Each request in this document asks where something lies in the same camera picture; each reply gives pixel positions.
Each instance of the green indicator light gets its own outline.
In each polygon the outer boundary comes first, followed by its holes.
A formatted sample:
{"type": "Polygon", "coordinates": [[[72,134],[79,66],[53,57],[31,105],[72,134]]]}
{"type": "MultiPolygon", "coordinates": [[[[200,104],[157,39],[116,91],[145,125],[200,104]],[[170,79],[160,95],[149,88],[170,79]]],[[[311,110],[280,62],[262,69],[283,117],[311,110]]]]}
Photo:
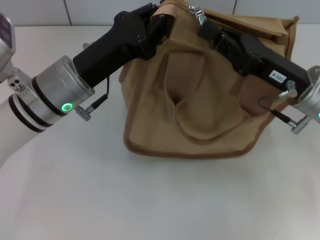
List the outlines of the green indicator light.
{"type": "Polygon", "coordinates": [[[61,110],[64,112],[68,112],[72,109],[73,105],[71,103],[63,104],[61,110]]]}

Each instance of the black band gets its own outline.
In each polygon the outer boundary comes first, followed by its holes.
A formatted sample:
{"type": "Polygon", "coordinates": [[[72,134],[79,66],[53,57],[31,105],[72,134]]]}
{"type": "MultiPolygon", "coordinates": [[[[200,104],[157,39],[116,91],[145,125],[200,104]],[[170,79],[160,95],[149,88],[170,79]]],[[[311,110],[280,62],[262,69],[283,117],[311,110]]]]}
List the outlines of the black band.
{"type": "Polygon", "coordinates": [[[44,93],[41,91],[37,80],[36,76],[32,79],[32,86],[36,94],[38,94],[39,98],[44,102],[44,104],[55,114],[59,115],[60,117],[64,117],[67,114],[64,112],[61,112],[58,108],[56,108],[50,101],[49,99],[44,95],[44,93]]]}
{"type": "Polygon", "coordinates": [[[43,121],[40,117],[38,117],[32,110],[31,108],[25,104],[24,101],[22,101],[22,99],[17,95],[18,101],[21,105],[21,107],[24,109],[24,111],[39,125],[49,128],[51,127],[53,124],[47,123],[45,121],[43,121]]]}
{"type": "Polygon", "coordinates": [[[11,108],[12,112],[14,113],[14,115],[15,115],[24,125],[26,125],[29,129],[31,129],[32,131],[34,131],[34,132],[36,132],[36,133],[42,133],[43,131],[45,131],[45,130],[42,130],[42,129],[39,129],[39,128],[33,126],[30,122],[28,122],[28,120],[25,119],[25,117],[19,112],[17,106],[15,105],[13,95],[11,95],[11,96],[8,98],[8,101],[9,101],[9,105],[10,105],[10,108],[11,108]]]}

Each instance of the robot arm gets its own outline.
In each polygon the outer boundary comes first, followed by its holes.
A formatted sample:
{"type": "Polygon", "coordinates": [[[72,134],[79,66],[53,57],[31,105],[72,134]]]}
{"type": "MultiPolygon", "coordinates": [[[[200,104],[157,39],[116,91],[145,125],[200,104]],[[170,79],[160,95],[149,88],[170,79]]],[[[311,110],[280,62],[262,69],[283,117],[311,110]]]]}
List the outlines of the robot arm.
{"type": "MultiPolygon", "coordinates": [[[[73,59],[63,56],[34,78],[11,63],[16,51],[14,26],[0,14],[0,83],[7,80],[14,91],[0,105],[0,135],[6,136],[0,142],[0,166],[71,110],[88,120],[92,110],[86,111],[80,104],[95,93],[96,85],[133,59],[152,58],[174,20],[165,14],[151,18],[157,9],[149,3],[131,12],[120,12],[104,36],[73,59]]],[[[92,106],[97,107],[105,99],[102,96],[92,106]]]]}
{"type": "Polygon", "coordinates": [[[255,75],[282,91],[279,96],[260,98],[257,104],[288,124],[294,134],[300,133],[311,120],[320,123],[320,66],[306,71],[266,47],[256,36],[207,20],[202,8],[189,6],[189,12],[198,20],[198,35],[228,59],[237,73],[255,75]],[[298,122],[262,103],[265,99],[287,97],[294,108],[305,114],[298,122]]]}

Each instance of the screw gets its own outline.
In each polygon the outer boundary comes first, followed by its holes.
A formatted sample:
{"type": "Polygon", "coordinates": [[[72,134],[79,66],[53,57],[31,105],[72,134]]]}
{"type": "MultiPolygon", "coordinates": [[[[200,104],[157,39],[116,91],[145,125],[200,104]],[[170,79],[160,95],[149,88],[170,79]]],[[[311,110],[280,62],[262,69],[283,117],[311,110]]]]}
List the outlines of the screw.
{"type": "Polygon", "coordinates": [[[294,81],[292,81],[292,80],[287,81],[285,84],[285,87],[287,89],[289,98],[295,98],[296,96],[298,96],[298,92],[296,89],[296,83],[294,81]]]}
{"type": "Polygon", "coordinates": [[[86,48],[89,47],[89,46],[90,46],[89,43],[84,43],[84,44],[82,45],[82,48],[83,48],[83,49],[86,49],[86,48]]]}
{"type": "Polygon", "coordinates": [[[22,91],[22,88],[20,86],[17,86],[17,87],[14,88],[14,91],[16,93],[20,93],[22,91]]]}

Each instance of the metal clasp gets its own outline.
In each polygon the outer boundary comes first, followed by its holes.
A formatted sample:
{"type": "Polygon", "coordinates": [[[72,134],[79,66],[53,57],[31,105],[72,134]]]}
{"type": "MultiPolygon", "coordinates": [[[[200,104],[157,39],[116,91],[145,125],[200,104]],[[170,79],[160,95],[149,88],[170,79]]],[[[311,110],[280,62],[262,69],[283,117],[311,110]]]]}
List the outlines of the metal clasp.
{"type": "Polygon", "coordinates": [[[201,26],[207,21],[207,17],[205,15],[205,11],[203,10],[203,8],[199,6],[189,5],[188,11],[192,15],[195,15],[196,19],[198,20],[201,26]]]}

